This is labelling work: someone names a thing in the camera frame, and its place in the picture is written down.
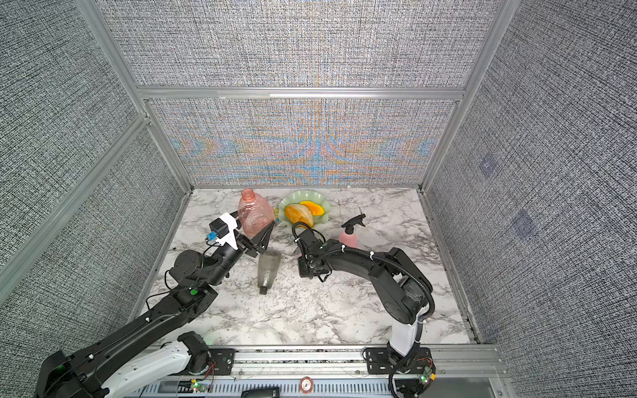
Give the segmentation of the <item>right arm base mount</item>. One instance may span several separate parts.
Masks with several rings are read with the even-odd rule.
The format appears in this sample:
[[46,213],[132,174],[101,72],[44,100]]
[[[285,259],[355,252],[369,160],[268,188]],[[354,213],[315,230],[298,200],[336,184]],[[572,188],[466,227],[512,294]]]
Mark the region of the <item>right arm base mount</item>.
[[370,375],[412,375],[417,376],[423,385],[436,379],[436,364],[431,350],[420,344],[410,349],[405,356],[389,344],[383,348],[364,348],[363,360]]

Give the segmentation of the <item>translucent pink spray bottle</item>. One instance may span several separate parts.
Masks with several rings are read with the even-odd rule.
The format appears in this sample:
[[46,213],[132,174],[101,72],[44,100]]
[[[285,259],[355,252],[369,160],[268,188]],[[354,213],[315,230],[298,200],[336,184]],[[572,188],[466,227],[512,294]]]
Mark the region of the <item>translucent pink spray bottle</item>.
[[250,188],[242,191],[238,217],[242,225],[242,233],[248,238],[254,238],[275,220],[270,203]]

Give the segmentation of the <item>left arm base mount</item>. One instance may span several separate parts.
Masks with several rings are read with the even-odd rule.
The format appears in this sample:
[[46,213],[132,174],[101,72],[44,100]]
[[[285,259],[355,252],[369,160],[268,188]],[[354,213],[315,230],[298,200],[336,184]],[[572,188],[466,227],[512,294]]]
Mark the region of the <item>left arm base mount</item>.
[[210,348],[203,338],[188,332],[177,337],[187,348],[190,359],[179,376],[230,376],[237,351],[233,348]]

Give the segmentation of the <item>black spray nozzle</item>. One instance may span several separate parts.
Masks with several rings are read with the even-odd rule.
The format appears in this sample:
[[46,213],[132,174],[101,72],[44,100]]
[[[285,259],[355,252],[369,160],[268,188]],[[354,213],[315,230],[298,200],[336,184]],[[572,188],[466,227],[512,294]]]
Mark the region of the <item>black spray nozzle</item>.
[[353,235],[356,226],[365,227],[364,219],[366,218],[365,214],[359,214],[356,217],[352,217],[347,220],[341,227],[343,228],[343,232],[346,235]]

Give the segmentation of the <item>opaque pink spray bottle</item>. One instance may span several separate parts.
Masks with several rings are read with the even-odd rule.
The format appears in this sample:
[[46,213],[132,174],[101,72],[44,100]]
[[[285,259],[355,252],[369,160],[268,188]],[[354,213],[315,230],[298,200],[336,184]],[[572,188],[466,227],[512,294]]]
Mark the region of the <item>opaque pink spray bottle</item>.
[[347,230],[344,230],[339,235],[338,240],[343,245],[358,248],[358,238],[354,232],[348,232]]

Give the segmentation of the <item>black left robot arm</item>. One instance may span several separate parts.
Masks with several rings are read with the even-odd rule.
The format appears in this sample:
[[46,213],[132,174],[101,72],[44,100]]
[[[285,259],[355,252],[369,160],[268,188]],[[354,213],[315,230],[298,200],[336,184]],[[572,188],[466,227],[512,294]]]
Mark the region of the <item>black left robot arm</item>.
[[44,360],[36,397],[124,397],[163,377],[187,372],[208,374],[214,358],[195,332],[178,336],[152,353],[146,349],[159,339],[203,315],[218,296],[220,285],[243,255],[265,253],[274,221],[253,238],[242,234],[236,212],[225,213],[211,224],[216,238],[211,256],[185,250],[169,270],[176,286],[161,300],[123,328],[87,348],[66,355],[61,351]]

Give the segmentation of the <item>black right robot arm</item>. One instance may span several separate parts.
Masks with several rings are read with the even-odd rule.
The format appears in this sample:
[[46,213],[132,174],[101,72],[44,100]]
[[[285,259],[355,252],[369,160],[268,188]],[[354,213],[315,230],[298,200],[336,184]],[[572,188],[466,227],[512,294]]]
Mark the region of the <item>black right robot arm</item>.
[[354,248],[339,240],[326,240],[304,222],[296,222],[291,230],[300,249],[302,278],[324,283],[333,273],[342,272],[370,282],[393,319],[389,348],[399,358],[418,350],[424,322],[436,311],[436,302],[431,282],[403,250]]

